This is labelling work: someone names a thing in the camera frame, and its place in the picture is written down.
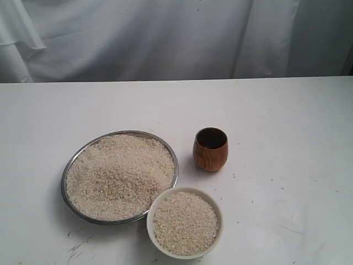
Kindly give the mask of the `white fabric backdrop curtain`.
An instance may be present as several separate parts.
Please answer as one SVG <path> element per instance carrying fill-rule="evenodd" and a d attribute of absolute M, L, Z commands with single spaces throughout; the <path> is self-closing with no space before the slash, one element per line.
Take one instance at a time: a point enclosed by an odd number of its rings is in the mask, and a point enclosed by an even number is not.
<path fill-rule="evenodd" d="M 351 1 L 2 1 L 1 82 L 346 75 Z"/>

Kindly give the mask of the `brown wooden cup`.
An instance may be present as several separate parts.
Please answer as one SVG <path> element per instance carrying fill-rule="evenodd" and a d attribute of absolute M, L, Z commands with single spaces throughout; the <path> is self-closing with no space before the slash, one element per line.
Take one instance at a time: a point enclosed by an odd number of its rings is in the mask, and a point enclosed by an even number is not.
<path fill-rule="evenodd" d="M 195 135 L 192 156 L 195 166 L 207 172 L 219 171 L 227 162 L 228 137 L 218 128 L 203 128 Z"/>

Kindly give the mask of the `round steel rice tray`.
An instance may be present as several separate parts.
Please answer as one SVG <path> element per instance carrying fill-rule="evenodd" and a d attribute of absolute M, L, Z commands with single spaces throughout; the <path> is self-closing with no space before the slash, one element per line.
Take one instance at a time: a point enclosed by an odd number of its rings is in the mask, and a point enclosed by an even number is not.
<path fill-rule="evenodd" d="M 102 135 L 81 147 L 61 177 L 66 206 L 98 225 L 143 219 L 161 192 L 175 187 L 179 162 L 160 137 L 138 130 Z"/>

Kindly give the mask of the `white ceramic rice bowl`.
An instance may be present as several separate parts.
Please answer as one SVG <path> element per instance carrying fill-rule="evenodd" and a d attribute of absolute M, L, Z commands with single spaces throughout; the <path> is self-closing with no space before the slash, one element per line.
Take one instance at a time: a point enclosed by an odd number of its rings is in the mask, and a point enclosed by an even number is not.
<path fill-rule="evenodd" d="M 181 260 L 197 259 L 218 244 L 223 216 L 205 192 L 170 188 L 151 204 L 146 219 L 150 240 L 163 254 Z"/>

